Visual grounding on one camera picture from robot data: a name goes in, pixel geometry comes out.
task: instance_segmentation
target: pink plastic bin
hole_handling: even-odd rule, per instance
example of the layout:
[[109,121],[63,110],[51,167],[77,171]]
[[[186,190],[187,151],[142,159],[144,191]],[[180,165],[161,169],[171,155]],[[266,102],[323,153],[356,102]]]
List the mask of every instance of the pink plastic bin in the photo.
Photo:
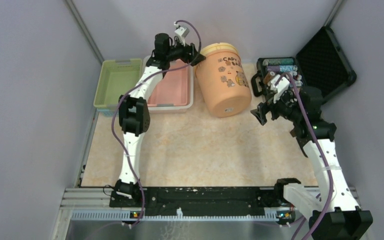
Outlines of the pink plastic bin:
[[[150,56],[142,62],[142,73]],[[181,60],[170,63],[170,69],[185,65]],[[165,74],[148,99],[150,113],[184,113],[194,103],[194,71],[185,67]]]

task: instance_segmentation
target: tabletop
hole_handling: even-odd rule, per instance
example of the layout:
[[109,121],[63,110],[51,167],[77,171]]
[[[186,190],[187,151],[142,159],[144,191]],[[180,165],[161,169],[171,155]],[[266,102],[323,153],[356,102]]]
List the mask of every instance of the tabletop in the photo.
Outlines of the tabletop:
[[[256,67],[244,63],[248,81]],[[151,114],[140,153],[139,172],[147,187],[272,187],[277,179],[297,178],[317,186],[311,162],[290,135],[292,122],[279,117],[262,126],[250,113],[263,101],[252,96],[240,114],[211,116],[194,82],[194,103],[186,113]],[[122,131],[115,123],[116,133]],[[113,186],[123,149],[111,132],[111,117],[100,114],[84,170],[82,186]]]

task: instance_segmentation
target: bucket lid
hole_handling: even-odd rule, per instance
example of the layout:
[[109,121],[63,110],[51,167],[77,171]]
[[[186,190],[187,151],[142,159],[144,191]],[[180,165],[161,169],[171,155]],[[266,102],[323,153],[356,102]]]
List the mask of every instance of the bucket lid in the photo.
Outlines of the bucket lid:
[[216,50],[221,50],[221,49],[229,50],[238,54],[238,50],[232,44],[227,42],[219,42],[219,43],[213,43],[211,45],[208,45],[203,49],[201,49],[201,54],[204,55],[205,57],[208,57],[211,52]]

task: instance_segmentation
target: orange bucket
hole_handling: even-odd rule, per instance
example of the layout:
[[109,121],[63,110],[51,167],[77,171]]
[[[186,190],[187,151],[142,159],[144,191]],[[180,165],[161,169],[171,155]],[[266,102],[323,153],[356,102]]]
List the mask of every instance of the orange bucket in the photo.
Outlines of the orange bucket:
[[195,67],[195,76],[209,112],[225,118],[245,110],[251,90],[236,48],[225,42],[204,47],[206,59]]

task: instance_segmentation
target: gray wall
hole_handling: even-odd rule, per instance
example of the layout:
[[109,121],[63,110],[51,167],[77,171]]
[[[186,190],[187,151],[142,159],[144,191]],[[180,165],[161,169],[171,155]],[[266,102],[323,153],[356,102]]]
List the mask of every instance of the gray wall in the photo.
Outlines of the gray wall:
[[0,0],[0,240],[51,237],[99,71],[62,0]]
[[357,81],[325,108],[346,179],[384,239],[384,1],[350,0],[333,22]]
[[[143,58],[158,33],[188,20],[203,46],[233,44],[244,62],[297,53],[323,25],[333,0],[74,0],[105,59]],[[198,44],[191,29],[187,42]]]

